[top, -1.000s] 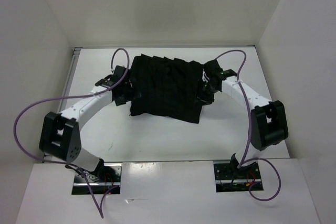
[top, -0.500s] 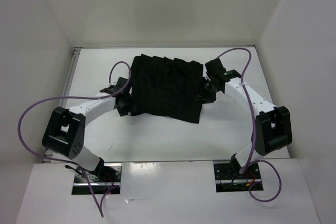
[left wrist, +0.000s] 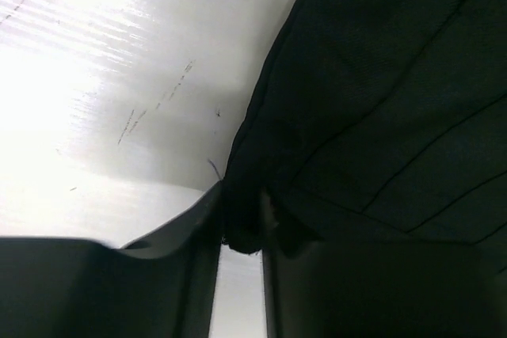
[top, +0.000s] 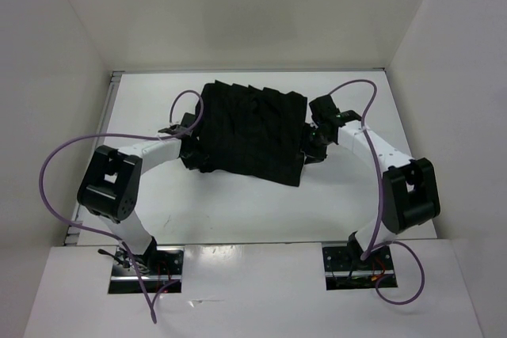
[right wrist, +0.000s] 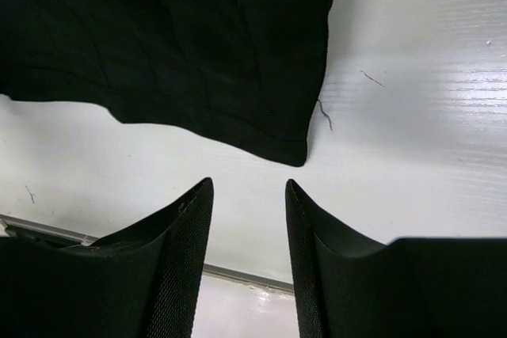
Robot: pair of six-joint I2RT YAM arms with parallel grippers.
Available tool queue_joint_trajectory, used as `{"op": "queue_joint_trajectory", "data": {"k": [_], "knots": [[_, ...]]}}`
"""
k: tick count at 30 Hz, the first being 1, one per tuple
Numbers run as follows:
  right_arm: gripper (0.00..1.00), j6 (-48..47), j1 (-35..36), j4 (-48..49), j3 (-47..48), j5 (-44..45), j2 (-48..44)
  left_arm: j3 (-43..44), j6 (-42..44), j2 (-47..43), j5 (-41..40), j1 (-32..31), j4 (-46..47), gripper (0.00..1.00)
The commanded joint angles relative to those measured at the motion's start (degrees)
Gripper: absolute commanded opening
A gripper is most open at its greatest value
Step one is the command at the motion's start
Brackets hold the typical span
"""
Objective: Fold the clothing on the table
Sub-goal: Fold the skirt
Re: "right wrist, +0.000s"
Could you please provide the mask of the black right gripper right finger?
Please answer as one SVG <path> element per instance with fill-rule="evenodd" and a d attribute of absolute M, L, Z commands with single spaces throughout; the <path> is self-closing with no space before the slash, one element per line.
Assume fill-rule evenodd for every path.
<path fill-rule="evenodd" d="M 379 243 L 323 210 L 295 181 L 286 223 L 302 337 L 503 337 L 506 240 Z"/>

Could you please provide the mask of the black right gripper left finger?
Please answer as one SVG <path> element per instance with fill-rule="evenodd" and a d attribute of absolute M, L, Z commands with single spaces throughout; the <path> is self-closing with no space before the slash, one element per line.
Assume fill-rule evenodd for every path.
<path fill-rule="evenodd" d="M 2 336 L 191 336 L 213 196 L 205 178 L 90 245 L 8 225 L 1 239 Z"/>

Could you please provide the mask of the black pleated skirt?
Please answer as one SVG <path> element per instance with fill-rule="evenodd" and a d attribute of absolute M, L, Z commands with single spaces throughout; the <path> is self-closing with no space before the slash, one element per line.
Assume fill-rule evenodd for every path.
<path fill-rule="evenodd" d="M 333 0 L 1 0 L 1 92 L 182 127 L 294 167 Z"/>

